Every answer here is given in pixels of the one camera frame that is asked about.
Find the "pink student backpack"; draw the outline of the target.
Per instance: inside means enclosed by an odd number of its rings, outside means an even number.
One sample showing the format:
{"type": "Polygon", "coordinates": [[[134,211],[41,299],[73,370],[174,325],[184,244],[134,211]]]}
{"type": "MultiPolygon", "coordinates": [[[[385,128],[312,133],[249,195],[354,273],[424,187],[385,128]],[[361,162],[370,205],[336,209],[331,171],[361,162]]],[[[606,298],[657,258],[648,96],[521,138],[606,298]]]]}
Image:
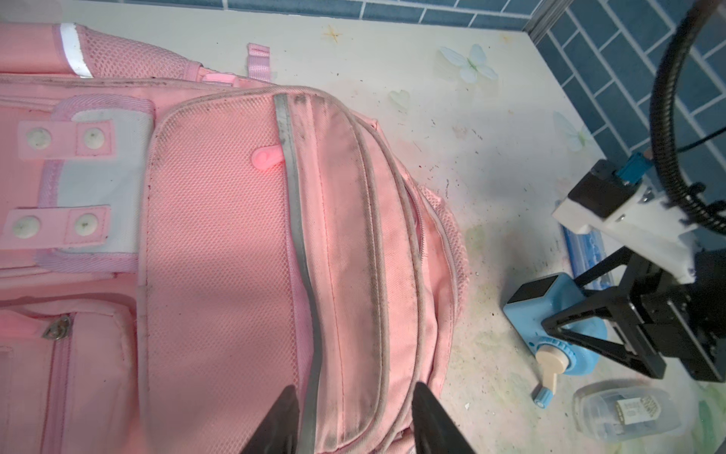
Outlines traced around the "pink student backpack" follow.
{"type": "Polygon", "coordinates": [[[73,23],[1,26],[1,449],[415,453],[469,269],[376,121],[73,23]]]}

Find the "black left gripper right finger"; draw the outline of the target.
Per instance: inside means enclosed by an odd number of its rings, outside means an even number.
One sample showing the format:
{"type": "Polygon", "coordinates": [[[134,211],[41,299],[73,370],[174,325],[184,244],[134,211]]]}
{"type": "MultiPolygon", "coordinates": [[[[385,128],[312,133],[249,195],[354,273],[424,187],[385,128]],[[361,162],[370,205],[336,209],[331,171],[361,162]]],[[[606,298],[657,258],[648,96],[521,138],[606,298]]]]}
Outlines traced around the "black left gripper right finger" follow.
{"type": "Polygon", "coordinates": [[[413,433],[418,454],[474,454],[454,421],[423,382],[417,382],[412,398],[413,433]]]}

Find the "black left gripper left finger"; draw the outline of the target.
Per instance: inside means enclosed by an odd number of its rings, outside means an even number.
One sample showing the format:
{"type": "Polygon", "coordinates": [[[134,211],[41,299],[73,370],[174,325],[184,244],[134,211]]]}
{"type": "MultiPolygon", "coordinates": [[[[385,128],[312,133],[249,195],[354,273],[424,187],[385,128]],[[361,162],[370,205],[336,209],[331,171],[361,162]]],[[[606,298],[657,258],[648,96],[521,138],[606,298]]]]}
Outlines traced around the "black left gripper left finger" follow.
{"type": "Polygon", "coordinates": [[[298,446],[300,404],[296,388],[289,385],[240,451],[241,454],[294,454],[298,446]]]}

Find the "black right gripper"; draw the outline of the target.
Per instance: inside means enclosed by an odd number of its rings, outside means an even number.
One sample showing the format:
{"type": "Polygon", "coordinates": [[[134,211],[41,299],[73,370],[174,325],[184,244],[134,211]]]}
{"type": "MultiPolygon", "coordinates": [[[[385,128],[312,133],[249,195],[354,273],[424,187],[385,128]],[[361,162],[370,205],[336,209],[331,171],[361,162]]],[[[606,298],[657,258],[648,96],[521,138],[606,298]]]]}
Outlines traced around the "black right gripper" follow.
{"type": "Polygon", "coordinates": [[[665,376],[662,357],[678,359],[697,381],[725,380],[725,251],[695,255],[694,278],[681,284],[623,246],[574,279],[574,299],[542,321],[546,334],[610,359],[647,378],[665,376]],[[587,285],[627,266],[620,288],[587,285]]]}

